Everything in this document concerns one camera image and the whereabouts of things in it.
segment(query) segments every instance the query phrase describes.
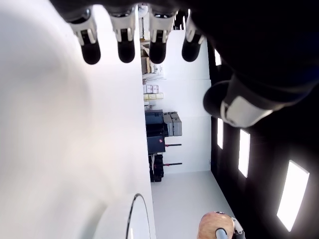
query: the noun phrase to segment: cardboard box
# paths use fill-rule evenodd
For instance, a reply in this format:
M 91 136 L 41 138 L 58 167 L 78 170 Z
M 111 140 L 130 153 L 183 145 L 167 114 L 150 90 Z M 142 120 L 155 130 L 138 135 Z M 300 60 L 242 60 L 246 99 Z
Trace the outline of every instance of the cardboard box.
M 153 86 L 153 94 L 159 93 L 159 86 Z
M 141 57 L 141 65 L 142 65 L 142 74 L 151 72 L 149 57 Z
M 148 57 L 148 54 L 146 53 L 145 50 L 141 50 L 141 57 Z
M 156 94 L 148 94 L 149 100 L 156 100 Z
M 147 94 L 153 93 L 153 86 L 146 86 L 146 93 Z
M 156 99 L 164 99 L 164 94 L 163 93 L 158 93 L 156 94 Z

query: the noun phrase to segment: white table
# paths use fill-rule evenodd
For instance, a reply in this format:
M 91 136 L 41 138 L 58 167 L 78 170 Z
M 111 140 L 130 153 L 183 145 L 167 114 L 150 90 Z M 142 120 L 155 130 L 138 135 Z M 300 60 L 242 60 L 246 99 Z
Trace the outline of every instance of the white table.
M 95 7 L 102 57 L 89 66 L 47 0 L 0 9 L 0 238 L 91 239 L 112 201 L 139 192 L 155 239 L 138 29 L 124 64 Z

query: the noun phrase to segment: white box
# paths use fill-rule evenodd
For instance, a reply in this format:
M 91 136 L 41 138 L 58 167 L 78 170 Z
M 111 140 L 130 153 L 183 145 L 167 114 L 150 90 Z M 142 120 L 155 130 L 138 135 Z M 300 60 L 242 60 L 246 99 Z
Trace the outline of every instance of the white box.
M 149 101 L 150 106 L 156 106 L 156 100 L 150 100 Z
M 153 86 L 146 86 L 146 93 L 148 94 L 153 93 Z
M 157 74 L 158 76 L 161 76 L 161 77 L 164 76 L 163 63 L 154 64 L 152 61 L 150 61 L 150 66 L 151 66 L 152 73 Z
M 156 99 L 164 99 L 164 94 L 163 93 L 156 94 Z
M 156 94 L 149 94 L 149 100 L 156 100 Z
M 153 94 L 159 93 L 159 86 L 153 86 Z

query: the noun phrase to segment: robotic hand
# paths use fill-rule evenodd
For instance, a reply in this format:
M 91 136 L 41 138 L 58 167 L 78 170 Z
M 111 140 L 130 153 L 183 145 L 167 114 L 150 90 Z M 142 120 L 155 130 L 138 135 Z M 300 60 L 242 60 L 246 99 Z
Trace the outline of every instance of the robotic hand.
M 92 5 L 102 4 L 110 15 L 121 61 L 134 59 L 137 0 L 51 0 L 78 37 L 84 60 L 101 57 Z M 283 107 L 296 104 L 318 83 L 319 34 L 296 31 L 316 22 L 318 3 L 304 1 L 280 9 L 244 3 L 203 0 L 148 0 L 150 59 L 165 59 L 166 42 L 178 9 L 191 9 L 182 48 L 184 60 L 194 61 L 206 37 L 223 62 L 231 67 L 230 80 L 211 87 L 204 97 L 206 111 L 235 127 L 249 127 Z
M 234 236 L 236 239 L 245 239 L 245 232 L 244 229 L 241 227 L 240 223 L 236 218 L 231 218 L 234 222 Z

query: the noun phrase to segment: rectangular light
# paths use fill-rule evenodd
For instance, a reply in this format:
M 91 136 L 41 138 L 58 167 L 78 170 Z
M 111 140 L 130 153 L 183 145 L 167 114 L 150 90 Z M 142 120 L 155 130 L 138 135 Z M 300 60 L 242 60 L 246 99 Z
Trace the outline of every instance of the rectangular light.
M 216 50 L 215 50 L 215 64 L 216 64 L 216 66 L 221 65 L 221 58 L 220 58 L 219 53 Z
M 130 228 L 131 239 L 134 239 L 133 228 Z
M 185 26 L 186 26 L 186 23 L 185 23 L 185 16 L 183 16 L 183 26 L 184 26 L 184 28 L 185 28 Z
M 224 141 L 224 122 L 222 119 L 217 119 L 217 145 L 223 149 Z
M 247 178 L 249 163 L 250 134 L 240 130 L 238 169 Z
M 306 170 L 289 160 L 284 191 L 277 212 L 277 217 L 289 232 L 295 223 L 308 178 L 309 173 Z

